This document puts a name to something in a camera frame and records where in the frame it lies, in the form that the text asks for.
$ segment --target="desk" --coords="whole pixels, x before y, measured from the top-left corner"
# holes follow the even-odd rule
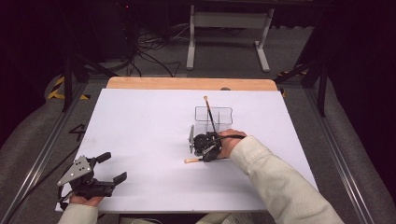
[[[164,90],[169,89],[165,83],[178,90]],[[213,91],[224,86],[239,90]],[[243,86],[249,91],[241,91]],[[90,158],[112,153],[110,160],[95,167],[99,180],[108,181],[128,172],[128,179],[100,204],[101,212],[266,209],[248,177],[232,161],[184,163],[184,159],[194,158],[187,139],[194,123],[194,108],[205,105],[204,95],[212,106],[231,107],[233,128],[255,135],[316,186],[283,98],[272,80],[113,77],[100,94],[77,154]]]

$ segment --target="white tabletop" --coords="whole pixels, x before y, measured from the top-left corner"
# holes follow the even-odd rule
[[[105,213],[260,211],[248,177],[231,160],[186,164],[196,106],[233,109],[232,128],[254,135],[317,187],[279,91],[170,91],[103,89],[77,157],[112,158],[95,178],[128,178],[99,210]],[[64,188],[64,195],[70,190]]]

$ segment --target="person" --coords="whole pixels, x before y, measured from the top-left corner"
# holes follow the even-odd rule
[[[254,136],[236,130],[219,133],[221,136],[232,134],[245,138],[222,139],[219,158],[230,158],[248,176],[276,223],[344,223],[330,203],[300,173]],[[96,223],[96,205],[101,199],[92,198],[93,202],[73,200],[72,197],[59,223]],[[197,224],[233,223],[233,216],[237,217],[227,213],[208,214]]]

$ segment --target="person's arm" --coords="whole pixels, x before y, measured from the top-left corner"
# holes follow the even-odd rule
[[[58,224],[95,224],[98,218],[97,205],[103,197],[93,197],[89,200],[71,196],[70,204],[67,205]]]
[[[245,135],[227,132],[221,135]],[[248,175],[276,223],[343,223],[303,176],[253,136],[227,138],[221,143],[225,150],[220,156],[230,157]]]

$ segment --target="hand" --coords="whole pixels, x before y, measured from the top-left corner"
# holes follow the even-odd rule
[[[231,135],[231,134],[237,134],[237,135],[242,135],[242,136],[247,136],[244,132],[238,132],[233,129],[229,129],[224,132],[220,132],[219,136],[225,136],[225,135]],[[229,158],[231,152],[233,151],[233,148],[238,144],[242,139],[239,138],[224,138],[221,139],[221,152],[218,155],[219,159],[222,158]]]
[[[103,199],[104,197],[92,197],[91,199],[87,200],[84,197],[79,197],[73,194],[70,197],[70,203],[78,203],[78,204],[96,207]]]

